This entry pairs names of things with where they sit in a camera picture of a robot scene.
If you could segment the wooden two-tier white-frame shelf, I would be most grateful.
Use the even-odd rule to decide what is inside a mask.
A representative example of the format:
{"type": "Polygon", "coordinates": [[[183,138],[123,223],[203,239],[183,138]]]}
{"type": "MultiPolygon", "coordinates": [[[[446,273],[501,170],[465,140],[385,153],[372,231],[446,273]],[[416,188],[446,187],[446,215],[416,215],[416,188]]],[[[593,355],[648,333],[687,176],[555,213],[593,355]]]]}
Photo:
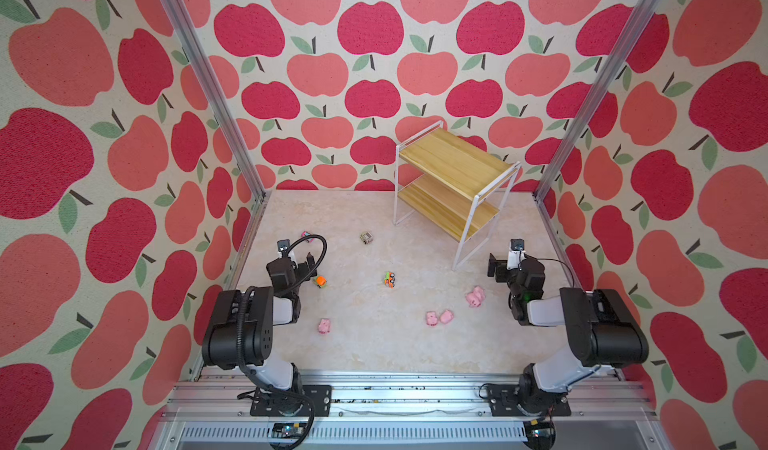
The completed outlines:
{"type": "Polygon", "coordinates": [[[410,183],[399,183],[394,174],[392,222],[399,225],[418,213],[457,242],[452,268],[457,269],[489,239],[465,251],[482,231],[491,236],[501,210],[522,174],[519,162],[509,164],[482,151],[433,123],[395,147],[395,162],[405,162],[420,172],[410,183]]]}

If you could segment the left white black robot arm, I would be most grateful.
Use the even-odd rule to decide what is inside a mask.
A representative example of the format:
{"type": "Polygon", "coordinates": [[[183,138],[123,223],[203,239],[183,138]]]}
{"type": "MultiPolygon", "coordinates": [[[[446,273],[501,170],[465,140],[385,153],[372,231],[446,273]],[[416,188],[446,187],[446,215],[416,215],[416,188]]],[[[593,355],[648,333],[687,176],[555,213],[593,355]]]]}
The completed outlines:
{"type": "Polygon", "coordinates": [[[273,354],[274,328],[295,324],[301,313],[300,286],[316,275],[316,260],[302,263],[289,256],[266,266],[271,284],[229,290],[216,299],[202,343],[206,366],[239,369],[265,393],[301,395],[295,365],[273,354]]]}

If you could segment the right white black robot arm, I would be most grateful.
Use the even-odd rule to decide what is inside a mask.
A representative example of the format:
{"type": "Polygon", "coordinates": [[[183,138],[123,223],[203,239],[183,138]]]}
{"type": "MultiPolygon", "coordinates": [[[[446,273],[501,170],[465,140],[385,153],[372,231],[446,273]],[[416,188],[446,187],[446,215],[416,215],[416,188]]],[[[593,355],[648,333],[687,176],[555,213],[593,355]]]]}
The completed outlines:
{"type": "Polygon", "coordinates": [[[540,414],[567,397],[572,386],[603,367],[624,368],[646,361],[647,338],[619,292],[563,287],[546,298],[545,267],[533,257],[488,259],[487,275],[507,285],[508,305],[522,326],[565,328],[568,344],[549,358],[526,366],[517,406],[540,414]]]}

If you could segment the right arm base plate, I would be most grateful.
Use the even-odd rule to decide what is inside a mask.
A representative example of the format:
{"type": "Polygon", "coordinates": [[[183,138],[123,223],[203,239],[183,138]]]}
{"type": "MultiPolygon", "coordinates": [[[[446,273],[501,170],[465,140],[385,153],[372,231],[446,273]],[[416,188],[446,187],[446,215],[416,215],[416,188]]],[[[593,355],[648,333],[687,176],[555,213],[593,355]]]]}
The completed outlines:
{"type": "Polygon", "coordinates": [[[481,392],[494,417],[568,417],[572,415],[567,395],[537,387],[486,384],[481,392]]]}

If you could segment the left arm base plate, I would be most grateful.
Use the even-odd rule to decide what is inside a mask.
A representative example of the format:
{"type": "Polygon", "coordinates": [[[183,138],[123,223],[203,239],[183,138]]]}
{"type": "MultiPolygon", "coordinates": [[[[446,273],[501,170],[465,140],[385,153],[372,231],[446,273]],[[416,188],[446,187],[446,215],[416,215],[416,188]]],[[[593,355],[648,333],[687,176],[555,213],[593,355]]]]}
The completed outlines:
{"type": "Polygon", "coordinates": [[[309,417],[314,410],[315,417],[327,417],[332,400],[331,385],[304,385],[304,399],[293,394],[265,393],[257,390],[251,404],[250,415],[253,417],[309,417]]]}

